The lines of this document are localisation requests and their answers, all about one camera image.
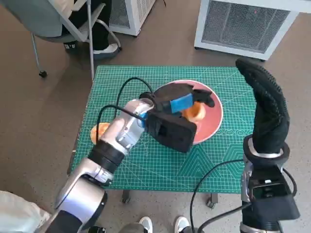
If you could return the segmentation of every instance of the sneaker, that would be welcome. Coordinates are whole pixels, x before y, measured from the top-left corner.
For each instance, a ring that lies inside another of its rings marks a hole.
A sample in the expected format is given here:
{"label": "sneaker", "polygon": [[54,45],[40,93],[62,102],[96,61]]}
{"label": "sneaker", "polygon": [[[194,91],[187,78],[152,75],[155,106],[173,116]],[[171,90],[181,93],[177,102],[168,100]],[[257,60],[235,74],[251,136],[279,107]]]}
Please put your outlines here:
{"label": "sneaker", "polygon": [[111,44],[104,50],[94,50],[94,59],[111,58],[118,54],[119,47],[117,44]]}
{"label": "sneaker", "polygon": [[144,226],[148,233],[153,232],[152,221],[149,217],[142,217],[139,223]]}
{"label": "sneaker", "polygon": [[185,217],[180,216],[175,222],[174,233],[180,233],[184,228],[189,226],[190,223],[188,222],[188,220]]}

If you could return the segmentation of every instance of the black cable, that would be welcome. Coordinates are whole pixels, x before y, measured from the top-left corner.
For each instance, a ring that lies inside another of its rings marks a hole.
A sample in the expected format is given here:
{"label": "black cable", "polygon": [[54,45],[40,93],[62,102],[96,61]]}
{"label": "black cable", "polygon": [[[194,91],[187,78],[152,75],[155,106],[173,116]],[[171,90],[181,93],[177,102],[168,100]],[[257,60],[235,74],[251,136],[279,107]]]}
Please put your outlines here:
{"label": "black cable", "polygon": [[[121,89],[120,89],[120,91],[119,91],[119,93],[118,93],[116,106],[119,105],[119,101],[120,101],[120,97],[121,97],[121,94],[122,94],[123,89],[125,88],[125,86],[127,85],[127,83],[130,82],[130,81],[132,81],[132,80],[139,80],[139,81],[143,82],[143,83],[148,87],[148,89],[150,90],[150,92],[153,93],[151,86],[150,86],[146,81],[144,81],[143,79],[138,78],[138,77],[129,78],[128,80],[126,80],[126,81],[123,83],[123,85],[122,85],[122,87],[121,87]],[[115,114],[114,114],[113,118],[116,118],[116,116],[117,116],[117,110],[115,110]]]}
{"label": "black cable", "polygon": [[235,159],[235,160],[230,160],[230,161],[225,161],[222,162],[220,164],[217,164],[215,167],[213,167],[211,170],[208,171],[208,173],[206,173],[206,175],[199,181],[199,183],[197,184],[196,188],[194,189],[192,198],[191,198],[191,202],[190,202],[190,222],[191,222],[191,228],[192,228],[192,233],[194,233],[194,224],[193,224],[193,217],[192,217],[192,207],[193,207],[193,201],[195,198],[195,195],[199,189],[199,187],[201,186],[201,183],[205,180],[205,178],[217,167],[225,165],[225,164],[230,164],[230,163],[237,163],[237,162],[244,162],[243,159]]}
{"label": "black cable", "polygon": [[293,197],[296,196],[297,194],[297,184],[296,184],[296,181],[295,179],[292,177],[292,175],[285,169],[283,168],[283,171],[285,172],[285,174],[291,179],[292,183],[293,183],[293,192],[292,192],[292,195]]}
{"label": "black cable", "polygon": [[118,109],[118,110],[120,110],[120,111],[122,111],[122,112],[127,113],[128,115],[130,115],[130,116],[132,116],[132,117],[137,118],[138,120],[141,120],[141,121],[144,121],[144,120],[145,120],[144,118],[142,118],[142,117],[140,117],[140,116],[138,116],[138,115],[136,115],[136,114],[134,114],[134,113],[132,113],[132,112],[129,112],[129,111],[127,111],[127,110],[124,109],[124,108],[121,108],[121,107],[116,106],[116,105],[113,105],[113,104],[108,104],[108,105],[102,107],[101,110],[100,110],[99,113],[98,113],[97,125],[96,125],[96,143],[98,142],[98,131],[99,131],[99,124],[100,124],[100,122],[101,122],[101,117],[102,117],[102,114],[103,114],[104,110],[106,110],[107,108]]}
{"label": "black cable", "polygon": [[249,202],[249,203],[244,204],[244,205],[242,205],[242,206],[240,206],[240,207],[238,207],[238,208],[235,208],[235,209],[233,209],[233,210],[227,211],[227,212],[225,212],[225,213],[222,213],[222,214],[220,214],[220,215],[217,215],[217,216],[215,216],[215,217],[210,218],[209,220],[207,220],[206,222],[204,222],[204,223],[199,227],[198,233],[201,233],[202,230],[204,229],[204,227],[206,227],[208,224],[210,224],[210,223],[212,223],[212,222],[214,222],[214,221],[217,221],[217,220],[219,220],[219,219],[221,219],[221,218],[223,218],[223,217],[226,217],[226,216],[228,216],[228,215],[231,215],[231,214],[233,214],[233,213],[235,213],[235,212],[241,211],[242,209],[245,209],[245,208],[249,207],[251,204],[252,204],[252,203]]}

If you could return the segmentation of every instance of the green cutting mat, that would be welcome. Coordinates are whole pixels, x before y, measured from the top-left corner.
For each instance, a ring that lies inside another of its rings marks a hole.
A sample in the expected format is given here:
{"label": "green cutting mat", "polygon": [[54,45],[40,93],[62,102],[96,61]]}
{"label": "green cutting mat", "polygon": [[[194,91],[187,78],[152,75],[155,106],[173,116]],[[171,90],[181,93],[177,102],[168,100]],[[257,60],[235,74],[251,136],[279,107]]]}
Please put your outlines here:
{"label": "green cutting mat", "polygon": [[[193,146],[191,152],[176,152],[158,144],[147,133],[130,151],[115,173],[114,189],[193,191],[199,180],[216,164],[241,159],[242,142],[252,133],[255,100],[252,89],[235,67],[133,67],[99,66],[89,95],[72,169],[76,168],[92,148],[89,132],[96,124],[98,112],[106,104],[116,102],[123,82],[141,77],[156,90],[179,79],[191,79],[211,87],[224,109],[223,123],[209,140]],[[120,106],[147,91],[143,83],[131,81],[124,89]],[[112,109],[102,122],[110,122]],[[217,168],[203,183],[200,191],[239,193],[243,163]]]}

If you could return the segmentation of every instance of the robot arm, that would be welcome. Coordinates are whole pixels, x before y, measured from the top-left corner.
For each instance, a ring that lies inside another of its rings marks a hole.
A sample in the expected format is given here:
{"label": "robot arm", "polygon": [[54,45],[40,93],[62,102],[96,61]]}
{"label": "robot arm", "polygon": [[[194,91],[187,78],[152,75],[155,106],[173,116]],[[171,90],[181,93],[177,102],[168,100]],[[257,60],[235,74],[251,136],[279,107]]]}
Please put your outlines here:
{"label": "robot arm", "polygon": [[[93,226],[107,201],[102,186],[112,183],[115,170],[145,130],[165,146],[183,152],[190,149],[196,125],[172,113],[191,107],[194,101],[212,106],[211,93],[193,90],[187,84],[171,87],[174,95],[170,88],[160,88],[158,93],[141,95],[126,104],[125,110],[145,118],[145,122],[124,112],[113,120],[89,156],[69,176],[56,198],[55,213],[38,233],[77,233]],[[174,144],[175,137],[183,143]]]}
{"label": "robot arm", "polygon": [[[153,108],[148,99],[132,100],[125,109],[144,115]],[[112,183],[114,172],[144,132],[140,120],[121,113],[84,158],[59,192],[55,213],[37,232],[77,233],[94,226],[107,201],[102,186]]]}
{"label": "robot arm", "polygon": [[300,214],[282,166],[289,158],[285,143],[290,118],[275,78],[264,68],[238,59],[236,66],[253,88],[257,102],[253,134],[243,142],[245,169],[241,198],[252,205],[242,210],[241,233],[278,233],[280,220]]}

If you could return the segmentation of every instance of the blue tape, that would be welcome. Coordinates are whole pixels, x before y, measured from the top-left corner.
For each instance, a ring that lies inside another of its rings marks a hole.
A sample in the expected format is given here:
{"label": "blue tape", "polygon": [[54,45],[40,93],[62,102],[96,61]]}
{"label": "blue tape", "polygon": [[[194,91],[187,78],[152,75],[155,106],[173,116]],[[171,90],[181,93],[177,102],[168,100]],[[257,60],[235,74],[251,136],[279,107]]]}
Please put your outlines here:
{"label": "blue tape", "polygon": [[172,100],[170,103],[172,113],[177,113],[187,108],[190,108],[191,106],[193,106],[192,94],[187,94],[186,96]]}
{"label": "blue tape", "polygon": [[[147,118],[147,113],[142,113],[139,115],[140,117],[146,119]],[[141,125],[143,128],[145,128],[145,121],[141,121]]]}

